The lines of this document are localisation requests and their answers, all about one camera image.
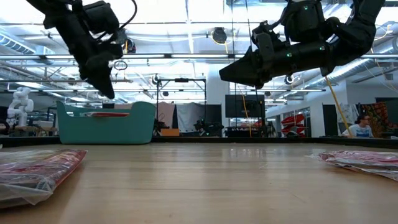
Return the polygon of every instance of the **woman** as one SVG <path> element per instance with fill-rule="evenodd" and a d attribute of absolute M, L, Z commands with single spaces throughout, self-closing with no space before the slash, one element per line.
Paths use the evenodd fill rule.
<path fill-rule="evenodd" d="M 373 138 L 372 128 L 369 126 L 371 119 L 368 115 L 359 115 L 355 121 L 355 124 L 349 127 L 351 134 L 354 138 Z M 349 137 L 349 132 L 346 130 L 341 134 L 343 136 Z"/>

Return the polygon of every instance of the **laundry basket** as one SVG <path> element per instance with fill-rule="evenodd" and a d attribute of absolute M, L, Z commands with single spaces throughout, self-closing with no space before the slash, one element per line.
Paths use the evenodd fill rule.
<path fill-rule="evenodd" d="M 82 113 L 129 113 L 126 117 L 85 117 Z M 152 139 L 155 106 L 134 103 L 130 110 L 77 108 L 57 102 L 60 139 L 63 144 L 146 144 Z"/>

